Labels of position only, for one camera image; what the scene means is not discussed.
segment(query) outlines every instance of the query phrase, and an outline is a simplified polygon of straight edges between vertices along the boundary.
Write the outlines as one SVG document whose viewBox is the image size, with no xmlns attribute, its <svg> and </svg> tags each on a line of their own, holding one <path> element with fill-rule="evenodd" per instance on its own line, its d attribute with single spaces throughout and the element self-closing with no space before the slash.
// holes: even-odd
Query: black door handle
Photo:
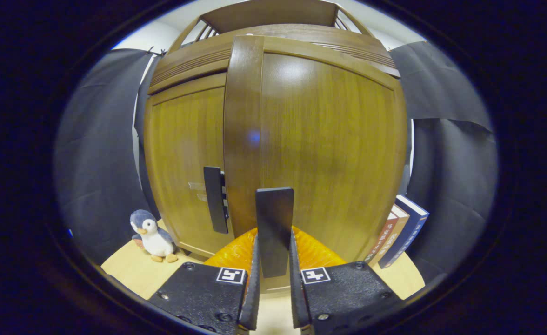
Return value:
<svg viewBox="0 0 547 335">
<path fill-rule="evenodd" d="M 227 234 L 226 219 L 228 211 L 224 206 L 224 176 L 222 170 L 216 166 L 203 167 L 203 179 L 205 180 L 205 192 L 207 193 L 207 206 L 212 217 L 213 230 Z"/>
</svg>

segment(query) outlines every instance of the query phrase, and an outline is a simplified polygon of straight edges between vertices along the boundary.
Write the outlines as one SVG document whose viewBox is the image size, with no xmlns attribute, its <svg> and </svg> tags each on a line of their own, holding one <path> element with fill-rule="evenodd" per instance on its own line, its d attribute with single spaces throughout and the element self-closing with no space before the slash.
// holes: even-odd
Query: wooden door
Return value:
<svg viewBox="0 0 547 335">
<path fill-rule="evenodd" d="M 178 246 L 210 257 L 233 240 L 213 230 L 204 166 L 223 168 L 226 74 L 195 79 L 153 95 L 145 121 L 146 164 L 156 204 Z"/>
<path fill-rule="evenodd" d="M 292 187 L 293 225 L 346 261 L 365 257 L 386 222 L 405 161 L 397 80 L 306 42 L 237 36 L 223 127 L 235 234 L 256 226 L 256 189 Z"/>
</svg>

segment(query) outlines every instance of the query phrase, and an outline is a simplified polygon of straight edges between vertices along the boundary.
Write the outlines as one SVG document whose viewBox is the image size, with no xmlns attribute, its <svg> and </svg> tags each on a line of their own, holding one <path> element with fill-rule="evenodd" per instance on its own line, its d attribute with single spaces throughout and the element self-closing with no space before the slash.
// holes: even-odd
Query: wood grain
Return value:
<svg viewBox="0 0 547 335">
<path fill-rule="evenodd" d="M 361 59 L 396 78 L 400 75 L 390 54 L 373 36 L 316 25 L 269 25 L 219 34 L 168 53 L 157 65 L 149 93 L 154 94 L 202 74 L 225 70 L 233 39 L 242 34 L 311 42 Z"/>
<path fill-rule="evenodd" d="M 256 226 L 255 189 L 289 186 L 293 225 L 346 261 L 362 259 L 403 169 L 399 83 L 353 57 L 295 40 L 238 36 L 233 56 L 224 153 L 235 232 Z"/>
<path fill-rule="evenodd" d="M 233 233 L 213 231 L 203 183 L 204 166 L 223 166 L 223 77 L 202 78 L 152 97 L 146 111 L 146 164 L 160 214 L 176 244 L 210 257 L 233 240 Z M 164 100 L 168 95 L 186 95 Z"/>
<path fill-rule="evenodd" d="M 214 74 L 212 76 L 202 77 L 195 79 L 184 85 L 177 85 L 162 91 L 156 95 L 152 96 L 152 106 L 161 104 L 162 102 L 172 100 L 174 98 L 182 97 L 190 93 L 196 93 L 199 91 L 204 91 L 206 89 L 212 89 L 217 87 L 224 87 L 226 85 L 226 73 Z"/>
<path fill-rule="evenodd" d="M 224 172 L 228 212 L 236 236 L 257 226 L 263 37 L 237 36 L 228 66 L 224 103 Z"/>
<path fill-rule="evenodd" d="M 253 0 L 214 9 L 201 19 L 220 34 L 247 27 L 305 23 L 333 26 L 336 4 L 320 0 Z"/>
</svg>

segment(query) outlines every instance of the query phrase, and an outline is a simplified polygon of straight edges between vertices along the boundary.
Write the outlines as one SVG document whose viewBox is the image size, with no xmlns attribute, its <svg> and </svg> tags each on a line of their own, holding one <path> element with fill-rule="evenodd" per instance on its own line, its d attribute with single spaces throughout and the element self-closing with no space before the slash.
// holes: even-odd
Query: penguin plush toy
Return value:
<svg viewBox="0 0 547 335">
<path fill-rule="evenodd" d="M 162 261 L 165 257 L 168 263 L 176 261 L 174 241 L 170 234 L 158 227 L 156 218 L 148 211 L 138 209 L 131 214 L 131 227 L 143 241 L 143 248 L 152 255 L 152 260 Z"/>
</svg>

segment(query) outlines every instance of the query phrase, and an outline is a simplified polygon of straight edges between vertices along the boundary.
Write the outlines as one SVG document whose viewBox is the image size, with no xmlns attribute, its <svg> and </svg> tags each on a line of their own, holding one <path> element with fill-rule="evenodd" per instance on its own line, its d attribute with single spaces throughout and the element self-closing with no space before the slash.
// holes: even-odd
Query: black fabric backdrop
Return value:
<svg viewBox="0 0 547 335">
<path fill-rule="evenodd" d="M 152 194 L 152 188 L 150 187 L 150 179 L 147 174 L 147 166 L 146 166 L 146 151 L 144 150 L 144 141 L 143 141 L 143 125 L 144 120 L 146 116 L 146 102 L 149 95 L 147 95 L 148 89 L 150 88 L 150 82 L 152 82 L 152 77 L 154 74 L 154 70 L 156 70 L 156 66 L 161 59 L 161 56 L 156 56 L 154 60 L 152 61 L 152 64 L 147 70 L 145 78 L 143 78 L 143 82 L 139 86 L 139 95 L 137 96 L 137 110 L 135 112 L 135 123 L 134 127 L 137 131 L 137 135 L 139 136 L 139 178 L 141 180 L 141 188 L 143 190 L 143 194 L 146 196 L 146 200 L 148 205 L 150 206 L 150 212 L 154 214 L 156 219 L 160 219 L 161 215 L 158 211 L 158 207 L 156 206 L 156 200 L 154 199 L 154 195 Z"/>
<path fill-rule="evenodd" d="M 67 227 L 101 264 L 131 240 L 129 216 L 150 210 L 133 157 L 133 108 L 151 54 L 110 51 L 82 79 L 59 131 L 54 178 Z"/>
<path fill-rule="evenodd" d="M 499 170 L 497 144 L 482 99 L 442 51 L 415 42 L 391 50 L 391 57 L 401 74 L 409 127 L 400 193 L 429 212 L 408 255 L 428 283 L 454 270 L 486 226 Z"/>
</svg>

